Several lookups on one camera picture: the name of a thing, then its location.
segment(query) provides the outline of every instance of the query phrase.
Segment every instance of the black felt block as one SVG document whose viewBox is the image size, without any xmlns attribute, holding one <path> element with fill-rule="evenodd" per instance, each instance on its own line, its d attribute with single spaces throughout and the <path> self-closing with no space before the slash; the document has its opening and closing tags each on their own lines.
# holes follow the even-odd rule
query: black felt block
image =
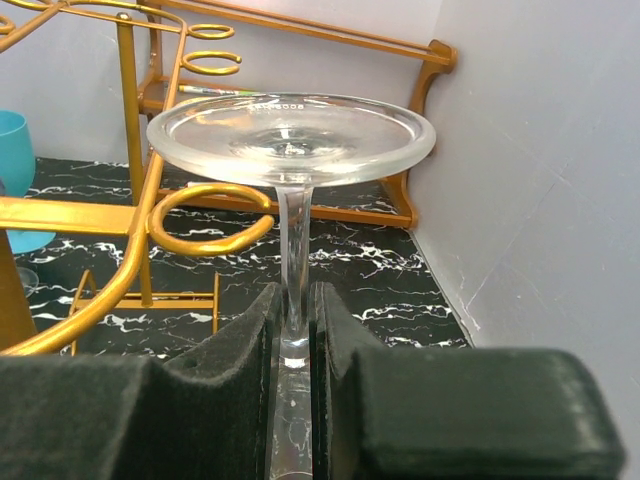
<svg viewBox="0 0 640 480">
<path fill-rule="evenodd" d="M 624 451 L 575 357 L 363 349 L 358 478 L 613 479 Z"/>
<path fill-rule="evenodd" d="M 270 285 L 218 335 L 164 365 L 0 359 L 0 478 L 261 478 L 279 309 Z"/>
<path fill-rule="evenodd" d="M 595 480 L 624 450 L 598 387 L 553 350 L 381 345 L 312 286 L 314 478 Z"/>
</svg>

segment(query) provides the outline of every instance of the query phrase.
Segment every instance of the gold frame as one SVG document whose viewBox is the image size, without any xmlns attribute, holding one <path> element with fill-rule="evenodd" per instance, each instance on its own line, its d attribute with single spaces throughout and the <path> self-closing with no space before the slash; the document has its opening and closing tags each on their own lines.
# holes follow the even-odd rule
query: gold frame
<svg viewBox="0 0 640 480">
<path fill-rule="evenodd" d="M 173 10 L 199 13 L 248 25 L 257 25 L 292 34 L 418 59 L 421 62 L 420 72 L 411 90 L 411 97 L 407 106 L 410 110 L 420 115 L 424 115 L 427 95 L 433 81 L 440 74 L 451 73 L 458 61 L 457 50 L 439 40 L 432 40 L 429 45 L 420 45 L 252 7 L 233 5 L 219 0 L 137 1 L 141 5 L 153 5 L 157 8 L 167 7 Z M 152 35 L 150 48 L 151 68 L 138 89 L 140 113 L 147 115 L 148 118 L 153 117 L 161 110 L 162 102 L 159 99 L 163 95 L 164 83 L 169 80 L 168 77 L 162 74 L 162 41 L 160 35 L 158 33 Z M 181 78 L 179 81 L 181 85 L 204 86 L 223 90 L 245 90 L 243 87 L 220 85 L 192 79 Z M 367 212 L 351 208 L 312 205 L 311 216 L 325 220 L 414 228 L 418 222 L 418 213 L 409 196 L 408 178 L 409 171 L 406 170 L 396 175 L 379 179 L 397 213 Z M 158 195 L 159 198 L 163 198 L 172 192 L 173 190 L 171 189 L 161 188 Z M 278 213 L 277 202 L 272 202 L 269 208 L 261 209 L 246 200 L 231 197 L 207 196 L 190 200 L 188 204 L 209 208 Z"/>
<path fill-rule="evenodd" d="M 131 207 L 108 204 L 89 204 L 81 202 L 62 202 L 24 198 L 0 198 L 0 271 L 3 272 L 0 283 L 0 348 L 4 355 L 30 355 L 51 353 L 71 344 L 72 354 L 77 351 L 76 340 L 100 321 L 108 312 L 117 308 L 211 308 L 213 313 L 212 331 L 218 329 L 218 290 L 219 276 L 214 277 L 214 292 L 203 294 L 153 293 L 151 288 L 151 270 L 148 256 L 148 236 L 172 251 L 185 255 L 221 255 L 229 254 L 247 247 L 262 237 L 273 226 L 273 217 L 264 216 L 248 229 L 227 238 L 210 242 L 184 242 L 170 237 L 163 229 L 162 222 L 166 213 L 174 206 L 200 195 L 224 195 L 241 197 L 255 203 L 258 209 L 269 209 L 268 197 L 242 185 L 210 184 L 204 188 L 192 187 L 173 193 L 155 205 L 162 178 L 163 159 L 152 150 L 148 152 L 149 162 L 143 165 L 141 139 L 139 134 L 138 85 L 135 70 L 135 52 L 133 27 L 146 28 L 150 32 L 152 49 L 158 45 L 161 32 L 179 35 L 178 47 L 169 88 L 162 103 L 162 110 L 171 108 L 176 101 L 178 80 L 182 68 L 197 70 L 205 75 L 228 75 L 237 67 L 220 69 L 202 68 L 193 65 L 194 58 L 227 58 L 239 63 L 240 57 L 228 52 L 206 51 L 184 54 L 188 37 L 220 40 L 233 34 L 233 29 L 220 25 L 188 26 L 177 15 L 164 12 L 146 5 L 137 5 L 117 0 L 63 0 L 51 3 L 43 0 L 39 3 L 25 0 L 4 0 L 18 7 L 39 12 L 34 18 L 20 27 L 10 19 L 0 16 L 0 53 L 17 44 L 20 40 L 44 25 L 58 13 L 80 15 L 113 22 L 117 28 L 118 51 L 122 77 L 124 117 L 127 132 L 129 155 L 129 173 L 133 193 Z M 131 18 L 126 12 L 109 15 L 80 7 L 108 6 L 125 11 L 134 10 L 144 14 L 147 21 Z M 160 19 L 173 25 L 160 23 Z M 203 30 L 218 30 L 219 33 L 205 33 Z M 158 68 L 161 52 L 152 53 L 151 73 Z M 76 291 L 69 311 L 69 317 L 57 325 L 34 335 L 35 326 L 29 313 L 28 304 L 22 292 L 16 274 L 15 262 L 6 240 L 5 229 L 42 230 L 72 233 L 110 234 L 128 237 L 124 258 L 120 267 L 105 285 L 98 291 L 91 272 L 85 271 Z M 140 277 L 141 291 L 129 293 L 128 290 Z M 85 285 L 89 284 L 94 296 L 81 298 Z"/>
</svg>

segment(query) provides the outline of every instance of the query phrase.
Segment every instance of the gold ring holder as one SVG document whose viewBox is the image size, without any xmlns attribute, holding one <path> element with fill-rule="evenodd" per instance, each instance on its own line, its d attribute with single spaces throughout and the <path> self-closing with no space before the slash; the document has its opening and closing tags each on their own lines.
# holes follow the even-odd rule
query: gold ring holder
<svg viewBox="0 0 640 480">
<path fill-rule="evenodd" d="M 226 60 L 231 60 L 232 62 L 242 63 L 242 57 L 235 53 L 208 51 L 187 53 L 182 57 L 182 66 L 190 72 L 198 73 L 200 75 L 232 75 L 240 70 L 240 67 L 235 65 L 233 67 L 209 68 L 201 67 L 192 63 L 194 60 L 201 58 L 224 58 Z"/>
<path fill-rule="evenodd" d="M 203 30 L 217 30 L 217 33 L 206 33 Z M 191 25 L 188 29 L 189 36 L 200 40 L 222 40 L 233 37 L 236 31 L 227 25 L 215 25 L 212 23 L 200 23 Z"/>
<path fill-rule="evenodd" d="M 115 24 L 133 194 L 132 206 L 0 198 L 0 271 L 6 273 L 3 277 L 5 280 L 11 277 L 11 281 L 5 281 L 6 285 L 3 284 L 3 288 L 0 289 L 0 304 L 6 307 L 0 310 L 0 354 L 53 353 L 70 344 L 71 351 L 75 354 L 78 347 L 77 339 L 114 309 L 209 310 L 212 313 L 212 332 L 215 333 L 218 329 L 219 275 L 215 273 L 213 276 L 213 292 L 154 292 L 148 253 L 149 238 L 154 238 L 160 245 L 185 255 L 230 254 L 255 242 L 269 231 L 273 226 L 273 218 L 263 217 L 248 229 L 228 238 L 210 242 L 185 242 L 171 237 L 164 231 L 162 221 L 165 215 L 171 208 L 190 198 L 209 194 L 241 197 L 244 201 L 249 200 L 267 209 L 271 207 L 271 202 L 268 197 L 249 187 L 212 184 L 179 191 L 156 206 L 164 161 L 150 149 L 147 152 L 148 163 L 143 164 L 138 89 L 145 88 L 160 75 L 162 58 L 154 49 L 158 47 L 162 33 L 178 36 L 173 68 L 167 77 L 168 87 L 163 98 L 162 110 L 171 108 L 176 103 L 183 68 L 206 75 L 229 75 L 237 72 L 238 67 L 204 68 L 191 63 L 198 58 L 224 58 L 240 63 L 241 58 L 232 53 L 196 52 L 185 55 L 185 44 L 189 37 L 220 40 L 231 36 L 233 29 L 220 25 L 196 25 L 189 28 L 179 16 L 145 5 L 142 3 L 144 0 L 140 0 L 139 4 L 122 0 L 61 0 L 56 3 L 51 3 L 51 0 L 0 1 L 39 12 L 23 25 L 15 27 L 4 15 L 0 16 L 0 53 L 20 42 L 59 13 Z M 134 19 L 123 11 L 111 15 L 89 8 L 79 8 L 84 6 L 134 10 L 142 13 L 147 20 Z M 151 38 L 150 68 L 141 84 L 138 84 L 136 79 L 133 27 L 147 29 Z M 93 275 L 90 271 L 85 271 L 69 310 L 69 317 L 38 333 L 26 299 L 22 296 L 21 301 L 16 301 L 16 296 L 21 296 L 23 290 L 4 229 L 117 235 L 126 237 L 128 242 L 122 262 L 107 284 L 102 289 L 97 289 Z M 140 280 L 140 291 L 130 292 L 129 289 L 136 278 Z M 90 287 L 91 297 L 82 298 L 82 292 L 87 286 Z"/>
<path fill-rule="evenodd" d="M 8 35 L 16 28 L 15 24 L 4 15 L 0 15 L 0 35 Z"/>
<path fill-rule="evenodd" d="M 169 235 L 162 223 L 165 216 L 172 208 L 192 198 L 206 195 L 228 195 L 231 197 L 241 197 L 257 204 L 260 208 L 268 209 L 271 200 L 264 193 L 254 190 L 244 185 L 234 185 L 232 183 L 212 183 L 209 185 L 196 185 L 184 188 L 166 196 L 151 211 L 147 221 L 149 235 L 161 247 L 175 253 L 188 256 L 212 256 L 220 255 L 229 251 L 236 251 L 254 243 L 263 237 L 273 227 L 273 217 L 265 215 L 252 226 L 241 232 L 219 240 L 206 242 L 189 242 L 180 240 Z"/>
</svg>

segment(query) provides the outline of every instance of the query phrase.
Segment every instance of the gray wall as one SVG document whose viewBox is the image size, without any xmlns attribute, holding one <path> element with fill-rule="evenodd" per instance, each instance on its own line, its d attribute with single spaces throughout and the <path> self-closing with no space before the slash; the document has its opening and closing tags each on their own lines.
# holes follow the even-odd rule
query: gray wall
<svg viewBox="0 0 640 480">
<path fill-rule="evenodd" d="M 370 9 L 368 0 L 236 3 L 259 4 L 259 8 L 284 14 L 427 43 L 441 0 L 396 0 L 377 5 L 371 15 L 362 15 L 365 8 Z M 34 12 L 0 1 L 0 14 L 21 25 Z M 237 26 L 224 19 L 184 16 L 189 23 Z M 165 41 L 171 54 L 175 35 L 166 35 Z M 141 76 L 148 41 L 140 29 L 136 29 L 136 44 Z M 215 82 L 269 91 L 339 92 L 400 104 L 408 101 L 409 88 L 420 68 L 414 59 L 246 25 L 238 26 L 236 36 L 229 40 L 189 40 L 187 50 L 196 49 L 227 50 L 243 56 L 237 75 L 216 78 Z M 1 54 L 0 72 L 0 109 L 16 110 L 27 117 L 37 155 L 127 161 L 113 24 L 60 14 Z"/>
<path fill-rule="evenodd" d="M 579 355 L 636 453 L 640 2 L 445 0 L 435 36 L 461 55 L 416 238 L 476 345 Z"/>
</svg>

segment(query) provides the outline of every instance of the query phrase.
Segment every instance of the teal cup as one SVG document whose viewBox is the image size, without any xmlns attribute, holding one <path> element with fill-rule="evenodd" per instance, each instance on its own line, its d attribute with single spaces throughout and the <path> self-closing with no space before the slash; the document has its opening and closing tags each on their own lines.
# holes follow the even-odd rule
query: teal cup
<svg viewBox="0 0 640 480">
<path fill-rule="evenodd" d="M 5 195 L 24 197 L 33 183 L 36 159 L 27 120 L 16 112 L 0 110 L 0 180 Z M 55 237 L 53 232 L 8 230 L 14 254 L 39 250 Z"/>
</svg>

